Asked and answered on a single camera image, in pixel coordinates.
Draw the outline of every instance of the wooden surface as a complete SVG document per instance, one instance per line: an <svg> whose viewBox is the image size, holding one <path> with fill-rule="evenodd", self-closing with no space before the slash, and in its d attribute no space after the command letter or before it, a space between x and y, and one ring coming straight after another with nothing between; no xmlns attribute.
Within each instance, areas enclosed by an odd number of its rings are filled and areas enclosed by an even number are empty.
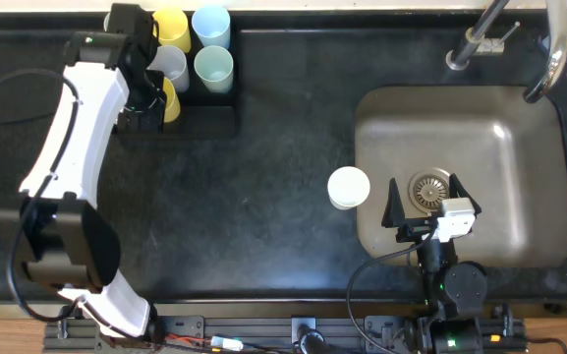
<svg viewBox="0 0 567 354"><path fill-rule="evenodd" d="M567 344L567 319L527 319L532 338L556 337ZM30 320L0 320L0 353L39 354L42 349L44 324ZM561 354L557 344L530 346L533 354Z"/></svg>

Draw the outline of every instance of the white wall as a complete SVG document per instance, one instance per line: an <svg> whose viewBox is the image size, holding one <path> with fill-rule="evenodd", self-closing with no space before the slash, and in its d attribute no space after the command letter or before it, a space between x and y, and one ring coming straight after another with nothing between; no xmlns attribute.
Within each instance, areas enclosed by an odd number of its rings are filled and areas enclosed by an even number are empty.
<svg viewBox="0 0 567 354"><path fill-rule="evenodd" d="M197 9L221 4L231 10L434 10L483 9L492 0L0 0L0 12L108 11L113 2L139 3L145 9L178 6ZM508 9L541 9L544 0L511 0Z"/></svg>

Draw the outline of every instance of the countertop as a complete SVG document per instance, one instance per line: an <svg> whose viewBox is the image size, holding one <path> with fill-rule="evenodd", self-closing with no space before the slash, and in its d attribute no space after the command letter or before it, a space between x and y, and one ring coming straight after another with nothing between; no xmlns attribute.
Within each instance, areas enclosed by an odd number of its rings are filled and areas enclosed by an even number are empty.
<svg viewBox="0 0 567 354"><path fill-rule="evenodd" d="M62 70L72 30L100 30L103 14L0 15L0 76L21 68ZM333 170L354 165L354 111L385 86L526 86L544 69L534 39L540 13L512 13L522 28L500 57L452 72L444 55L478 14L234 14L239 69L238 135L224 141L111 138L99 178L99 212L122 243L121 271L154 301L339 300L369 259L354 210L329 202ZM56 105L59 89L23 80L0 115ZM550 98L567 153L567 69ZM12 199L43 145L49 120L0 127L0 205ZM9 240L0 237L0 301ZM567 262L556 268L488 268L488 300L567 299ZM32 301L55 299L23 284ZM415 267L378 265L354 297L422 301Z"/></svg>

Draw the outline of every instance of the drain strainer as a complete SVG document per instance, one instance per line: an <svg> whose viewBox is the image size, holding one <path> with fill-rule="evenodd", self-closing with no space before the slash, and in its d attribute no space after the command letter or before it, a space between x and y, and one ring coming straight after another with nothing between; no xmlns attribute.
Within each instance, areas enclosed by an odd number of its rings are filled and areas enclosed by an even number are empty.
<svg viewBox="0 0 567 354"><path fill-rule="evenodd" d="M422 212L436 211L449 197L449 174L440 168L430 168L410 180L410 200Z"/></svg>

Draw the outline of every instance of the stainless steel sink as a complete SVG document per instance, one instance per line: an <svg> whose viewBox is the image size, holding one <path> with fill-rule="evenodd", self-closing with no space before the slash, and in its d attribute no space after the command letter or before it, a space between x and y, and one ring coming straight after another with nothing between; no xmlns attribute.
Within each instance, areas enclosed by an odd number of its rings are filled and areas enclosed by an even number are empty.
<svg viewBox="0 0 567 354"><path fill-rule="evenodd" d="M446 177L456 173L482 207L473 233L455 241L461 261L558 266L567 259L567 168L558 114L547 99L526 103L523 90L379 88L362 99L356 165L369 176L370 195L358 207L358 234L372 256L409 247L381 227L390 178L406 215L418 217L448 197Z"/></svg>

